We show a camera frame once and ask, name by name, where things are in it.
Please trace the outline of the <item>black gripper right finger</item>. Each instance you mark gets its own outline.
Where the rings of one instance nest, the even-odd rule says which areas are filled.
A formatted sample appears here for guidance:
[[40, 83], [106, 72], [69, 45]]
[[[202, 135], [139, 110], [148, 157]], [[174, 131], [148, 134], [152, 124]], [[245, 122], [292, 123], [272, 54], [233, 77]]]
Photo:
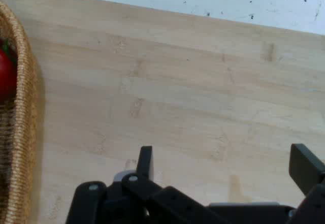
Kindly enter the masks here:
[[289, 223], [324, 223], [324, 163], [304, 144], [292, 144], [289, 175], [305, 198]]

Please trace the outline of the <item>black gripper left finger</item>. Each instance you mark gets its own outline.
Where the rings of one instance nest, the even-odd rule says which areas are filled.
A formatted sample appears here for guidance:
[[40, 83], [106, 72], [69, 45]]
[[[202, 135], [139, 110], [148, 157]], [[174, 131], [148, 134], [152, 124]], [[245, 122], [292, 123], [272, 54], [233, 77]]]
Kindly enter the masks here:
[[153, 182], [152, 146], [141, 147], [137, 168], [119, 176], [110, 186], [80, 184], [66, 223], [228, 223], [174, 187]]

